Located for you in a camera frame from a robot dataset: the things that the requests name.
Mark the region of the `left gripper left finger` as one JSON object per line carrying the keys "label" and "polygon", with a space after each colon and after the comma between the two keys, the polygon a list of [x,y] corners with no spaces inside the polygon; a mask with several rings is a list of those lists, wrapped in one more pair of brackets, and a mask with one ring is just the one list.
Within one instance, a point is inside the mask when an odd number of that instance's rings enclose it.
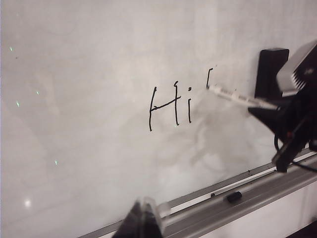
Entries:
{"label": "left gripper left finger", "polygon": [[138,238],[140,235],[142,214],[141,201],[138,199],[116,231],[116,237]]}

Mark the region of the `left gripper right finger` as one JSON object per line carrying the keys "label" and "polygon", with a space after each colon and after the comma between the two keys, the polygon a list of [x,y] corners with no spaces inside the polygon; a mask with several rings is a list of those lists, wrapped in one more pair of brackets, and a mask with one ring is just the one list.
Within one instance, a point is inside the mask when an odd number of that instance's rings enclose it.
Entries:
{"label": "left gripper right finger", "polygon": [[164,218],[171,214],[169,203],[156,204],[153,198],[145,197],[142,209],[142,237],[162,238],[166,228]]}

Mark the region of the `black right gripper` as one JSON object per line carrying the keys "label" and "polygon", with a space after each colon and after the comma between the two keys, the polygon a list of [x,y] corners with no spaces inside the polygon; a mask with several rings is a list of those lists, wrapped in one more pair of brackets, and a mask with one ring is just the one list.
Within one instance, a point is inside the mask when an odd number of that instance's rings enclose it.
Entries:
{"label": "black right gripper", "polygon": [[274,133],[276,154],[272,159],[276,170],[287,172],[292,163],[310,172],[315,168],[294,162],[296,155],[309,145],[317,150],[317,83],[307,83],[287,107],[278,110],[248,107],[248,112]]}

